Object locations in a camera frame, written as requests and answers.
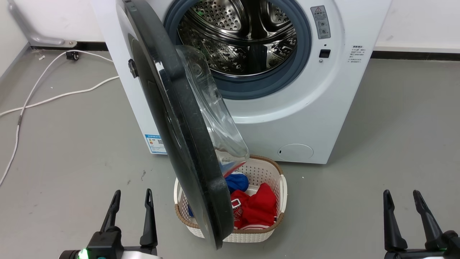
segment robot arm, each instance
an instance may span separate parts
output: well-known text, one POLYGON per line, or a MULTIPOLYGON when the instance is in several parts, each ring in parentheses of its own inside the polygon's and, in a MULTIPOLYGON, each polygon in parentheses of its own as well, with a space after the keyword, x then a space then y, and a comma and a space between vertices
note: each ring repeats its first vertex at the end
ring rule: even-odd
POLYGON ((453 230, 443 234, 422 194, 414 190, 414 201, 425 231, 425 249, 407 249, 395 218, 390 191, 383 192, 385 259, 460 259, 460 238, 453 230))
POLYGON ((145 195, 144 233, 139 247, 124 247, 121 244, 121 229, 115 226, 116 213, 120 208, 121 191, 117 190, 110 203, 101 230, 92 235, 88 246, 82 250, 66 250, 59 259, 159 259, 156 255, 155 212, 152 191, 145 195))

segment white power cable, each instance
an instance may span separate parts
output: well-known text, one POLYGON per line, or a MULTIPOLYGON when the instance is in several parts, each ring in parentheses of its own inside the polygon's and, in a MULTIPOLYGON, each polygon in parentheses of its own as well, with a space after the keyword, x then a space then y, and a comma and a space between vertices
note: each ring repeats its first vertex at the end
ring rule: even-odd
MULTIPOLYGON (((58 96, 54 96, 53 98, 49 98, 49 99, 43 100, 43 101, 41 101, 41 102, 37 102, 37 103, 31 104, 31 105, 27 105, 27 106, 26 106, 26 109, 27 109, 27 108, 31 108, 31 107, 38 106, 38 105, 40 105, 40 104, 44 104, 44 103, 50 102, 50 101, 52 101, 52 100, 56 100, 56 99, 58 99, 58 98, 61 98, 61 97, 67 96, 67 95, 71 95, 71 94, 81 94, 81 93, 86 93, 86 92, 93 91, 94 89, 98 88, 99 86, 101 86, 101 85, 103 85, 103 84, 105 84, 105 83, 107 83, 107 82, 109 82, 109 81, 112 81, 112 80, 114 80, 114 79, 117 79, 117 78, 120 78, 120 77, 119 77, 119 76, 116 76, 116 77, 111 77, 111 78, 109 78, 109 79, 105 79, 104 81, 102 81, 102 82, 98 83, 97 85, 95 85, 95 86, 93 86, 93 87, 91 87, 91 88, 89 88, 89 89, 86 89, 86 90, 80 90, 80 91, 70 92, 70 93, 66 93, 66 94, 60 94, 60 95, 58 95, 58 96)), ((21 109, 22 109, 22 107, 19 107, 19 108, 15 108, 15 109, 8 110, 8 111, 6 111, 6 112, 2 112, 2 113, 0 113, 0 117, 2 117, 2 116, 5 115, 5 114, 11 113, 11 112, 19 111, 19 110, 21 110, 21 109)))
POLYGON ((27 97, 24 105, 20 108, 16 108, 16 109, 12 109, 12 110, 9 110, 9 111, 6 111, 6 112, 2 112, 0 113, 0 117, 7 114, 7 113, 10 113, 10 112, 14 112, 14 111, 19 111, 21 110, 21 113, 19 114, 19 119, 17 121, 17 128, 16 128, 16 143, 14 144, 14 150, 13 150, 13 154, 11 155, 11 159, 10 159, 10 162, 8 163, 8 165, 6 166, 6 169, 5 169, 5 173, 3 174, 2 178, 0 179, 0 186, 2 185, 3 181, 5 180, 5 177, 11 167, 11 164, 13 163, 13 159, 14 159, 14 156, 16 155, 16 151, 17 151, 17 145, 19 143, 19 129, 21 127, 21 121, 22 121, 22 118, 23 118, 23 114, 24 114, 24 110, 26 108, 30 108, 30 107, 34 107, 34 106, 37 106, 37 105, 40 105, 40 104, 43 104, 43 103, 47 103, 49 101, 52 101, 52 100, 55 100, 57 98, 61 98, 61 97, 64 97, 64 96, 67 96, 67 95, 71 95, 71 94, 79 94, 79 93, 84 93, 84 92, 89 92, 89 91, 92 91, 96 88, 98 88, 99 86, 101 86, 102 84, 108 82, 108 81, 111 81, 111 80, 114 80, 114 79, 117 79, 119 77, 112 77, 112 78, 109 78, 109 79, 106 79, 104 81, 102 81, 101 83, 97 84, 96 86, 90 88, 90 89, 86 89, 86 90, 81 90, 81 91, 75 91, 75 92, 71 92, 71 93, 66 93, 66 94, 61 94, 61 95, 58 95, 58 96, 55 96, 53 98, 50 98, 50 99, 47 99, 47 100, 44 100, 44 101, 41 101, 41 102, 38 102, 38 103, 35 103, 35 104, 32 104, 32 105, 29 105, 27 106, 27 103, 29 102, 29 99, 30 97, 32 96, 35 88, 37 87, 38 83, 40 82, 40 79, 43 77, 43 75, 46 73, 46 71, 48 70, 48 68, 50 68, 50 66, 61 56, 63 56, 64 54, 66 54, 67 52, 81 52, 81 53, 86 53, 86 54, 89 54, 89 55, 93 55, 93 56, 96 56, 96 57, 100 57, 100 58, 103 58, 107 61, 110 61, 110 62, 113 62, 112 60, 108 59, 108 58, 105 58, 101 55, 97 55, 97 54, 93 54, 93 53, 90 53, 90 52, 86 52, 86 51, 81 51, 81 50, 69 50, 69 51, 66 51, 64 53, 61 53, 59 54, 53 61, 51 61, 51 63, 46 67, 45 71, 43 71, 43 73, 41 74, 41 76, 38 78, 37 82, 35 83, 34 87, 32 88, 32 90, 30 91, 29 93, 29 96, 27 97))

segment gray floor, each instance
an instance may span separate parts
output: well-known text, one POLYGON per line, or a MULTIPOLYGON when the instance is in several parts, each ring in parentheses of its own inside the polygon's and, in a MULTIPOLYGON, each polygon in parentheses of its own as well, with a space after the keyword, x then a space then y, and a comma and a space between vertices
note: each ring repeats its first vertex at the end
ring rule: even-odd
MULTIPOLYGON (((1 112, 23 104, 57 54, 20 60, 0 85, 1 112)), ((147 151, 120 81, 28 109, 0 188, 2 258, 57 258, 62 250, 85 247, 117 189, 123 244, 136 245, 146 188, 154 193, 158 253, 165 259, 383 258, 385 189, 409 247, 423 247, 414 189, 443 230, 460 230, 459 71, 458 62, 371 60, 329 163, 282 164, 289 197, 273 236, 218 251, 177 219, 171 164, 147 151)), ((96 57, 62 58, 30 103, 115 75, 112 64, 96 57)), ((1 171, 13 150, 17 116, 0 118, 1 171)))

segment clothes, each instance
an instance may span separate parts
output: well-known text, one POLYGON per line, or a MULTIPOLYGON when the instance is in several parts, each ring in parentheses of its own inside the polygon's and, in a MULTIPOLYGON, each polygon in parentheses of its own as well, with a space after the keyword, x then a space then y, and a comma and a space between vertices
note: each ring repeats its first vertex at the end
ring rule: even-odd
POLYGON ((233 172, 225 178, 227 186, 229 187, 230 194, 235 190, 241 190, 245 192, 249 187, 249 180, 247 176, 241 172, 233 172))
POLYGON ((235 229, 266 229, 275 222, 276 196, 268 184, 261 184, 253 196, 236 190, 231 194, 231 200, 236 199, 241 205, 233 210, 235 229))

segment laundry basket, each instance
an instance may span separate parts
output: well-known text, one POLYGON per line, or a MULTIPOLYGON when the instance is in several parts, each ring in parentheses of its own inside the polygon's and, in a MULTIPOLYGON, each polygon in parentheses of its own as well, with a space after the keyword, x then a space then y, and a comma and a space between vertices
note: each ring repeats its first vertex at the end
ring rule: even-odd
MULTIPOLYGON (((273 160, 265 157, 251 155, 250 159, 237 171, 244 173, 249 180, 246 193, 253 195, 264 182, 267 183, 276 196, 277 221, 269 228, 263 230, 233 230, 233 233, 224 239, 224 242, 257 243, 265 241, 271 236, 275 228, 281 223, 286 209, 288 186, 280 166, 273 160)), ((204 238, 194 218, 190 217, 185 197, 179 181, 174 184, 174 207, 177 217, 197 237, 204 238)))

